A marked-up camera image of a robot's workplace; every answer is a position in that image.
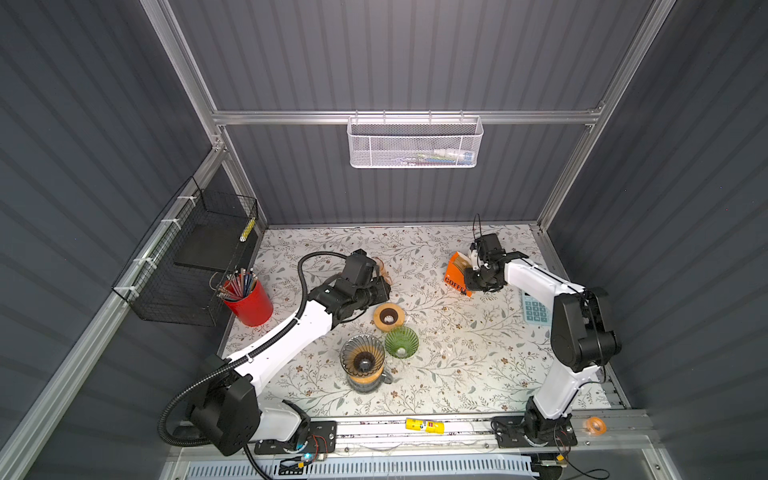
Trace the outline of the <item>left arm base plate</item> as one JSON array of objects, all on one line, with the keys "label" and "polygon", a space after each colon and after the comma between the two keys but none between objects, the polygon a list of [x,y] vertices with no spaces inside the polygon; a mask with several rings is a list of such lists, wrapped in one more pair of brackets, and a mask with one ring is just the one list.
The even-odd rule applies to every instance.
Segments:
[{"label": "left arm base plate", "polygon": [[301,426],[287,441],[256,440],[253,453],[256,455],[283,455],[319,453],[330,454],[336,449],[338,423],[335,421],[311,420]]}]

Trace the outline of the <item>grey glass dripper cone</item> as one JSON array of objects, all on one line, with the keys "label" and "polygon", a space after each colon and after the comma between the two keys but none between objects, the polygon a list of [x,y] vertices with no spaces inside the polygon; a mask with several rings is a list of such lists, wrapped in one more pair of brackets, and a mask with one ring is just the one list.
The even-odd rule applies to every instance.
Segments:
[{"label": "grey glass dripper cone", "polygon": [[385,364],[383,343],[372,335],[361,334],[351,337],[339,352],[341,366],[345,373],[370,372]]}]

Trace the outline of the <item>wooden dripper ring base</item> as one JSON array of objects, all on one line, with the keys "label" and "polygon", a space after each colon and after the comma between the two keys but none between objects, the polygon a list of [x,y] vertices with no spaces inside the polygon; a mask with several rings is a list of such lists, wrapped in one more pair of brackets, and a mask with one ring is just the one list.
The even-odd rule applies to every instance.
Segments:
[{"label": "wooden dripper ring base", "polygon": [[353,388],[363,390],[376,388],[383,382],[383,377],[383,367],[370,372],[352,372],[346,374],[347,381]]}]

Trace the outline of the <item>orange coffee filter pack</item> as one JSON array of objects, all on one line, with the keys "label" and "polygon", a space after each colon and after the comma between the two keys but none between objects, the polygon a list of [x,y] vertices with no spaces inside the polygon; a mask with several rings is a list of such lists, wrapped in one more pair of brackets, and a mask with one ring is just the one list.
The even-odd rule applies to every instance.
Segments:
[{"label": "orange coffee filter pack", "polygon": [[472,292],[466,286],[465,271],[472,272],[469,258],[461,252],[455,252],[446,267],[444,282],[464,296],[471,297]]}]

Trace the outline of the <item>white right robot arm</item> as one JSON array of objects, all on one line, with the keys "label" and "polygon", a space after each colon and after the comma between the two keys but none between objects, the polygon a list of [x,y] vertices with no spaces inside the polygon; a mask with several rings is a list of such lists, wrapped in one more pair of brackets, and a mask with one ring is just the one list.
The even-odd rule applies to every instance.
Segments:
[{"label": "white right robot arm", "polygon": [[580,389],[598,383],[621,350],[607,293],[572,283],[538,266],[519,251],[507,252],[498,235],[484,234],[460,253],[459,270],[468,291],[497,292],[513,286],[551,313],[550,346],[555,356],[545,381],[529,398],[525,436],[536,444],[565,427]]}]

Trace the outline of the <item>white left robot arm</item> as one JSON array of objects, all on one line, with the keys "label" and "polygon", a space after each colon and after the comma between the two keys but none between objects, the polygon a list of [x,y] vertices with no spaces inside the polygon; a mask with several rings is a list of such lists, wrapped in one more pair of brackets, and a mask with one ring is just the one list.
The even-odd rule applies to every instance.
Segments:
[{"label": "white left robot arm", "polygon": [[[310,289],[304,263],[315,257],[344,260],[342,270]],[[297,274],[301,299],[289,318],[261,339],[231,354],[189,394],[191,423],[212,444],[229,456],[252,441],[287,443],[291,450],[304,447],[310,417],[284,400],[273,406],[259,404],[268,383],[302,350],[356,315],[389,300],[391,286],[378,262],[362,249],[349,255],[317,251],[304,255]]]}]

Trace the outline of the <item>clear grey glass carafe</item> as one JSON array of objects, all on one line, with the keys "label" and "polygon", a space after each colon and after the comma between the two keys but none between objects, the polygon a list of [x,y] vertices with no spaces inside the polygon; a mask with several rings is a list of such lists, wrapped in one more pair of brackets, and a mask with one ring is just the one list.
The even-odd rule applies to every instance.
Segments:
[{"label": "clear grey glass carafe", "polygon": [[347,376],[347,383],[349,386],[354,391],[363,394],[374,392],[382,384],[392,384],[393,381],[394,377],[387,369],[378,372],[376,375],[367,377]]}]

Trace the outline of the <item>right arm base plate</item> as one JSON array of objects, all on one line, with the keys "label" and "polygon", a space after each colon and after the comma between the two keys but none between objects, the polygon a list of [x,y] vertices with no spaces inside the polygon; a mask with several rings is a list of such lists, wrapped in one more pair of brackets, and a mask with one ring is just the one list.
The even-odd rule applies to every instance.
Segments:
[{"label": "right arm base plate", "polygon": [[526,413],[493,417],[490,426],[499,448],[575,447],[578,439],[571,419],[571,415],[539,419]]}]

